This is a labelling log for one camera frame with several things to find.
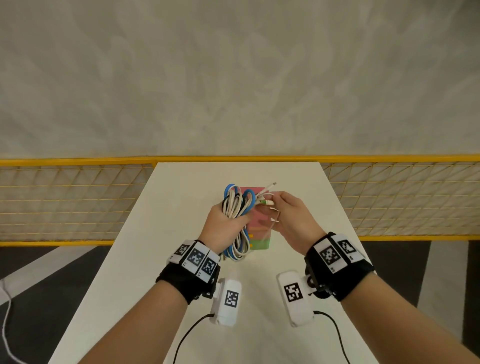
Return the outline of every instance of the hand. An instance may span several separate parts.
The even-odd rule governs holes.
[[[250,211],[237,218],[228,218],[222,211],[222,204],[215,205],[208,213],[198,240],[220,254],[233,243],[240,230],[252,219],[252,215],[253,211]]]
[[[255,208],[273,219],[280,211],[272,229],[282,234],[295,251],[306,255],[312,245],[326,235],[299,198],[284,191],[273,192],[273,196],[267,195],[265,198],[273,200],[275,209],[266,205],[257,205]],[[260,221],[260,223],[267,227],[272,225],[271,221]]]

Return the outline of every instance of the black cable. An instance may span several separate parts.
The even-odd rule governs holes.
[[[177,351],[175,352],[175,357],[173,358],[173,363],[172,364],[175,364],[175,361],[177,359],[177,354],[179,353],[179,349],[180,349],[180,345],[183,343],[183,341],[185,340],[185,338],[187,337],[188,334],[190,334],[190,331],[195,327],[197,326],[200,321],[202,321],[204,318],[207,318],[207,317],[213,317],[215,316],[215,314],[208,314],[208,315],[205,315],[203,316],[200,320],[198,320],[197,322],[195,322],[191,328],[188,329],[187,333],[185,335],[183,335],[183,338],[181,338],[180,340],[180,343],[179,345],[177,346]]]
[[[316,314],[316,315],[327,316],[330,320],[332,320],[332,322],[333,322],[333,324],[335,325],[335,328],[336,328],[336,333],[338,334],[338,340],[340,340],[340,346],[342,347],[343,356],[345,356],[345,360],[347,361],[347,363],[350,364],[350,361],[348,360],[347,354],[345,353],[345,349],[343,347],[342,336],[340,335],[340,330],[338,329],[338,326],[337,326],[335,320],[333,319],[333,317],[331,317],[329,314],[326,314],[325,312],[322,312],[322,311],[314,311],[313,313]]]

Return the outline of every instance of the forearm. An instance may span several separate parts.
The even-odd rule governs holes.
[[[159,281],[79,364],[162,363],[187,307],[178,290]]]
[[[341,303],[380,364],[480,363],[373,273]]]

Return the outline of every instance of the concrete wall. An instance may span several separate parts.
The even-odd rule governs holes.
[[[0,158],[480,153],[476,0],[2,0]]]

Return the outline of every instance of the floor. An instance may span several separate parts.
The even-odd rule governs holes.
[[[480,356],[480,242],[365,242],[377,273]],[[0,248],[13,298],[7,335],[29,364],[46,364],[109,247]],[[7,309],[0,293],[0,318]],[[0,345],[0,364],[13,364]]]

